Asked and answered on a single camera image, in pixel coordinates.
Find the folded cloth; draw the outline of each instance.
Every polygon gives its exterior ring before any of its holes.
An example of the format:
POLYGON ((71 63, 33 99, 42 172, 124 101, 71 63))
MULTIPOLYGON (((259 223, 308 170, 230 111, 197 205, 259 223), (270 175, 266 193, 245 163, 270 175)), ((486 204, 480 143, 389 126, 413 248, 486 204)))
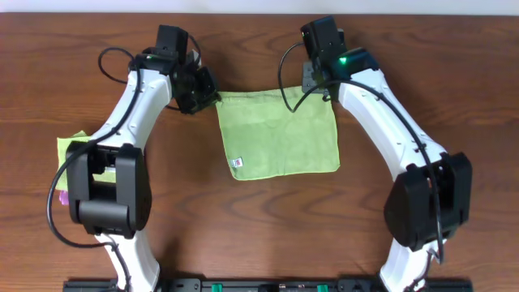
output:
MULTIPOLYGON (((63 162, 65 162, 66 149, 72 141, 88 142, 89 140, 90 136, 87 136, 84 131, 80 131, 70 138, 58 138, 58 168, 60 168, 63 162)), ((98 182, 115 183, 115 172, 105 171, 103 174, 94 174, 93 177, 98 182)), ((56 190, 68 191, 66 171, 62 174, 62 177, 59 178, 58 184, 56 185, 56 190)))
MULTIPOLYGON (((237 180, 339 168, 335 115, 321 94, 311 94, 294 114, 286 109, 280 90, 220 94, 221 136, 237 180)), ((286 88, 285 94, 294 107, 302 90, 286 88)))

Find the wooden surface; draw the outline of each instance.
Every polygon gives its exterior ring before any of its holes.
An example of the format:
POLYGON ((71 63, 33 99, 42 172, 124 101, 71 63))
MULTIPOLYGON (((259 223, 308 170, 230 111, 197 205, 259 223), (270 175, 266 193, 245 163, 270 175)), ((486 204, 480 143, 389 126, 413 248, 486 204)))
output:
MULTIPOLYGON (((198 40, 227 91, 277 86, 283 52, 316 16, 0 15, 0 290, 56 291, 68 277, 114 277, 104 250, 60 243, 45 221, 57 168, 56 137, 93 133, 123 86, 97 69, 117 45, 153 45, 158 24, 198 40)), ((432 276, 470 277, 477 291, 519 286, 519 19, 337 16, 349 47, 378 59, 393 92, 422 128, 474 167, 470 221, 446 245, 432 276)), ((303 49, 287 59, 296 85, 303 49)), ((127 60, 106 69, 124 78, 127 60)), ((163 111, 148 141, 153 207, 147 229, 166 274, 206 277, 335 277, 375 273, 391 243, 383 206, 392 186, 381 155, 334 106, 341 168, 238 182, 229 172, 217 112, 163 111)), ((56 200, 58 228, 91 242, 56 200)))

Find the green object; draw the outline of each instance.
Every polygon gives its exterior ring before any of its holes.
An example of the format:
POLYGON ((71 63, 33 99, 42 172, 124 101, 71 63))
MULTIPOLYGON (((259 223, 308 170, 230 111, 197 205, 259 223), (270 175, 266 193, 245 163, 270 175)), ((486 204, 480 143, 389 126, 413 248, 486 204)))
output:
MULTIPOLYGON (((70 138, 58 138, 58 168, 61 167, 63 162, 65 162, 66 149, 72 141, 88 142, 89 140, 90 136, 87 136, 84 131, 80 131, 70 138)), ((103 174, 94 174, 94 179, 99 182, 115 183, 115 172, 105 171, 103 174)), ((62 174, 62 177, 59 178, 56 190, 68 191, 68 186, 66 184, 66 171, 62 174)))
POLYGON ((317 292, 328 292, 328 285, 317 285, 317 292))
POLYGON ((222 292, 223 287, 221 284, 212 284, 211 286, 211 292, 222 292))
MULTIPOLYGON (((294 114, 286 109, 279 90, 220 94, 221 136, 237 180, 339 168, 335 115, 322 94, 311 94, 294 114)), ((294 106, 302 90, 287 88, 285 94, 294 106)))

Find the white wall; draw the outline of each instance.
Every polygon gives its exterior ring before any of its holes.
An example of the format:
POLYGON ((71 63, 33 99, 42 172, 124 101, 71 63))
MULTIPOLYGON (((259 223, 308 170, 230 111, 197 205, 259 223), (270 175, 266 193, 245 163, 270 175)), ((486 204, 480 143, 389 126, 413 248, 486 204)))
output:
POLYGON ((0 11, 519 15, 519 0, 0 0, 0 11))

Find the white tag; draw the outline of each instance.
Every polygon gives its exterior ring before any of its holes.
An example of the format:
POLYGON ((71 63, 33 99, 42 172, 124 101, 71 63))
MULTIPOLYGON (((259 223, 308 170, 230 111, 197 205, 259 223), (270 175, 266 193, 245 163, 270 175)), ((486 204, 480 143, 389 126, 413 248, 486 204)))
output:
POLYGON ((242 158, 239 157, 239 158, 236 158, 236 159, 231 159, 230 160, 230 165, 233 166, 234 168, 242 167, 243 166, 242 158))

